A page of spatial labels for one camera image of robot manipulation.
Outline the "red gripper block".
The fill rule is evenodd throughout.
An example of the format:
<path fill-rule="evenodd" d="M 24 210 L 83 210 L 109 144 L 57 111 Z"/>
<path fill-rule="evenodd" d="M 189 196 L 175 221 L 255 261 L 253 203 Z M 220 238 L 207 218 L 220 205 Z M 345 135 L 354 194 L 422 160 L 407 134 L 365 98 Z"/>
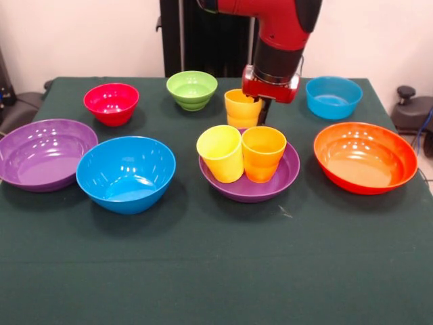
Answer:
<path fill-rule="evenodd" d="M 272 100 L 283 104 L 289 104 L 294 100 L 298 92 L 300 76 L 295 74 L 289 83 L 277 85 L 260 80 L 253 73 L 253 68 L 253 65 L 246 65 L 244 68 L 242 91 L 252 98 L 267 98 L 263 99 L 263 106 L 258 116 L 258 126 L 263 126 Z"/>

